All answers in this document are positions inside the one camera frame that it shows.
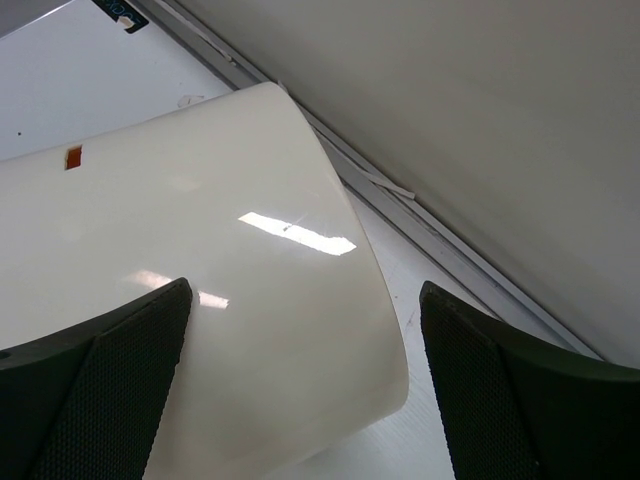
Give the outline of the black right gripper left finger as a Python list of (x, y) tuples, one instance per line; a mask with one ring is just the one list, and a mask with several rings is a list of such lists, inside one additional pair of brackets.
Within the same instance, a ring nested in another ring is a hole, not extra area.
[(178, 278), (2, 350), (2, 478), (142, 478), (192, 302), (190, 284)]

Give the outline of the orange drawer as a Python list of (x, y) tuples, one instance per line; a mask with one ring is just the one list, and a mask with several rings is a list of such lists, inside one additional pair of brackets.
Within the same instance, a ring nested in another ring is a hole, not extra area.
[(71, 170), (81, 165), (82, 146), (77, 145), (69, 148), (65, 156), (65, 169)]

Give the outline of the cream drawer organizer shell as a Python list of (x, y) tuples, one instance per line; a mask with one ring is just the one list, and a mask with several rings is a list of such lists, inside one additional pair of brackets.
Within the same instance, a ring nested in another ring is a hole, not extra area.
[(255, 479), (405, 403), (379, 264), (280, 87), (2, 162), (1, 352), (178, 278), (193, 302), (140, 479)]

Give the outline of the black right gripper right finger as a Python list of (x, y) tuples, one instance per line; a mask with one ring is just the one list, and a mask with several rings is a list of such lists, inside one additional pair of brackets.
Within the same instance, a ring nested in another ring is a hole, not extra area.
[(552, 345), (430, 281), (420, 308), (456, 478), (638, 478), (638, 370)]

